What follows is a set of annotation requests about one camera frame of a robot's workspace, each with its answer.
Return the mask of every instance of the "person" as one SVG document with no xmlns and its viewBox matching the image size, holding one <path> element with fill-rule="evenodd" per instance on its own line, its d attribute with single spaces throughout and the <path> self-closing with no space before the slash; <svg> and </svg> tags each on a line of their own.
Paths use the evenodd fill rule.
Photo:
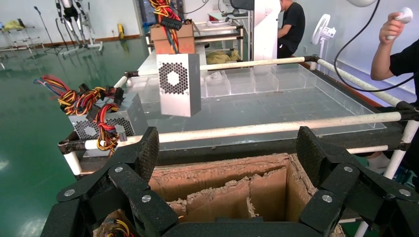
<svg viewBox="0 0 419 237">
<path fill-rule="evenodd" d="M 419 72 L 419 40 L 415 41 L 412 45 L 405 48 L 402 52 L 391 54 L 394 41 L 403 32 L 404 24 L 395 20 L 400 13 L 391 13 L 388 16 L 388 20 L 384 23 L 379 33 L 379 46 L 375 57 L 373 59 L 371 67 L 371 79 L 373 80 L 385 80 L 393 76 L 400 76 L 406 73 L 417 73 Z M 395 36 L 395 39 L 388 40 L 387 36 Z M 414 78 L 415 89 L 417 100 L 412 103 L 415 107 L 419 106 L 419 76 Z M 395 108 L 379 108 L 382 112 L 390 112 Z M 370 169 L 377 172 L 383 173 L 390 160 L 386 154 L 382 152 L 376 152 L 373 154 L 362 154 L 362 157 L 368 159 Z M 410 148 L 407 150 L 406 155 L 403 159 L 402 165 L 412 170 L 416 175 L 419 175 L 419 135 L 413 138 Z"/>
<path fill-rule="evenodd" d="M 282 28 L 278 31 L 277 58 L 289 58 L 297 51 L 305 30 L 302 6 L 292 0 L 280 0 L 284 12 Z"/>
</svg>

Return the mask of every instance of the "white fan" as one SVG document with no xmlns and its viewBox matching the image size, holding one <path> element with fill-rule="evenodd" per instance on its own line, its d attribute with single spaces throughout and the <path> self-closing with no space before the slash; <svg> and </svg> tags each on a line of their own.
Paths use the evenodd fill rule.
<svg viewBox="0 0 419 237">
<path fill-rule="evenodd" d="M 317 45 L 320 41 L 320 53 L 319 57 L 323 58 L 323 50 L 325 47 L 325 41 L 332 39 L 336 34 L 336 29 L 327 27 L 330 21 L 330 15 L 324 14 L 317 24 L 316 29 L 314 30 L 313 37 L 311 38 L 311 43 Z"/>
</svg>

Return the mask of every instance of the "green epoxy floor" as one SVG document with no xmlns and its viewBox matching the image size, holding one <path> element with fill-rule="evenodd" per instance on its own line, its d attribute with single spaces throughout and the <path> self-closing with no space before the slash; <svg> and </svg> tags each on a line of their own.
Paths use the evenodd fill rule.
<svg viewBox="0 0 419 237">
<path fill-rule="evenodd" d="M 31 56 L 28 51 L 18 52 L 19 57 L 8 53 L 3 62 L 6 70 L 0 68 L 0 236 L 39 236 L 55 195 L 75 181 L 57 148 L 72 126 L 49 91 L 33 80 L 53 74 L 74 89 L 83 82 L 114 85 L 124 71 L 137 70 L 148 55 L 142 39 L 126 45 L 129 52 L 120 42 L 107 42 L 103 55 L 82 50 L 65 60 L 42 54 L 42 49 L 36 60 L 26 59 Z"/>
</svg>

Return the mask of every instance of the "hand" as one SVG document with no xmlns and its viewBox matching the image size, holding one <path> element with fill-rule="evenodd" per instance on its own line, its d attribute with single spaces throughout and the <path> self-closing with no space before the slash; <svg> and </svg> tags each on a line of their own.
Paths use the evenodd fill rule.
<svg viewBox="0 0 419 237">
<path fill-rule="evenodd" d="M 400 15 L 400 12 L 391 13 L 388 16 L 388 21 L 384 23 L 380 30 L 379 39 L 382 44 L 389 44 L 394 42 L 394 40 L 401 35 L 405 24 L 397 21 L 395 18 Z M 395 36 L 392 40 L 387 40 L 387 36 Z"/>
</svg>

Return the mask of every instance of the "yellow cloth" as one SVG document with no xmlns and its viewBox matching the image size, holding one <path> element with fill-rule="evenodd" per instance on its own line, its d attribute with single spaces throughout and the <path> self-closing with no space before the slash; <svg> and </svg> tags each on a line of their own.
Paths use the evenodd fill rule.
<svg viewBox="0 0 419 237">
<path fill-rule="evenodd" d="M 3 31 L 18 30 L 23 29 L 23 27 L 17 21 L 9 21 L 4 25 Z"/>
<path fill-rule="evenodd" d="M 211 52 L 207 55 L 207 64 L 222 64 L 237 60 L 240 60 L 239 52 L 237 50 L 231 52 L 231 56 L 228 56 L 223 51 Z"/>
</svg>

